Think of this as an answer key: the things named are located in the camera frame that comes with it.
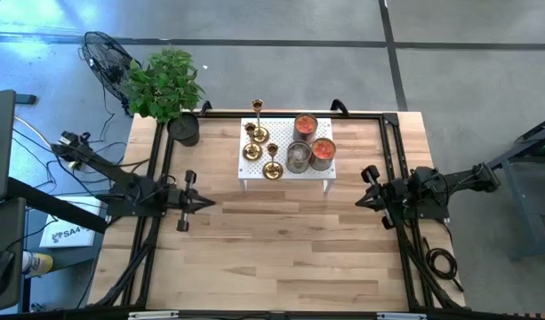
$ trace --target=pegboard leg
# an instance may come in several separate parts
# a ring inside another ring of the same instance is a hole
[[[327,193],[329,192],[329,189],[332,188],[332,184],[335,180],[333,179],[329,179],[329,180],[324,180],[324,192]]]
[[[239,179],[238,183],[240,183],[240,189],[243,191],[246,191],[248,189],[248,181],[244,179]]]

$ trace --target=green leaves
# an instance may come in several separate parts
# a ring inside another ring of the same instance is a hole
[[[153,116],[167,122],[193,110],[203,98],[203,88],[195,83],[197,69],[191,54],[182,50],[162,49],[149,57],[141,69],[133,60],[122,90],[130,100],[130,110],[141,116]]]

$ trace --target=concrete floor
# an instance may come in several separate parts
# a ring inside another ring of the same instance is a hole
[[[396,41],[545,43],[542,0],[387,3]],[[384,41],[376,0],[0,3],[0,32],[82,35],[86,30],[133,38]],[[78,59],[77,47],[0,43],[0,90],[36,94],[40,101],[18,106],[18,114],[50,140],[63,130],[97,136],[108,115],[100,83]],[[125,48],[138,60],[161,49]],[[397,110],[386,49],[184,49],[193,53],[200,84],[215,108],[241,108],[258,97],[276,108],[327,108],[339,98],[353,110]],[[398,50],[397,55],[408,109],[422,112],[434,164],[442,172],[492,159],[545,119],[545,52]],[[125,141],[131,120],[108,93],[107,105],[116,111],[107,143]],[[18,129],[27,132],[19,124]],[[117,159],[123,151],[114,147],[107,157]],[[44,170],[24,150],[14,146],[12,156],[13,176],[32,184],[45,179]],[[59,181],[55,192],[81,190],[59,168],[53,174]],[[483,311],[545,312],[545,256],[520,262],[506,256],[519,244],[522,231],[508,190],[502,187],[491,195],[460,192],[450,209],[468,305]],[[50,309],[74,307],[89,270],[85,264],[37,279],[32,300]],[[48,294],[49,287],[68,289]]]

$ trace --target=open can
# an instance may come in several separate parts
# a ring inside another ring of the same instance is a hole
[[[303,140],[290,143],[286,157],[286,168],[293,173],[305,172],[309,167],[311,148]]]
[[[304,140],[311,143],[316,137],[317,119],[312,114],[299,114],[293,122],[294,141]]]
[[[311,145],[309,165],[318,171],[327,170],[332,165],[334,157],[335,143],[327,138],[319,138]]]

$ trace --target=brass candlestick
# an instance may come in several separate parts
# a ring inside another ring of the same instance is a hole
[[[262,106],[264,105],[264,101],[257,99],[252,102],[252,110],[256,112],[256,119],[257,119],[257,127],[256,131],[254,132],[254,141],[256,143],[264,143],[268,141],[268,138],[270,137],[270,134],[266,128],[260,126],[260,112],[262,111]]]
[[[278,180],[282,177],[282,173],[284,173],[284,168],[282,168],[282,165],[278,162],[274,162],[274,156],[278,152],[278,145],[275,143],[268,144],[267,151],[272,157],[272,161],[264,164],[262,174],[264,174],[264,178],[268,180]]]
[[[256,161],[262,156],[262,148],[254,143],[254,131],[256,130],[256,125],[253,123],[248,123],[244,126],[246,134],[251,139],[249,143],[246,144],[243,148],[243,157],[248,161]]]

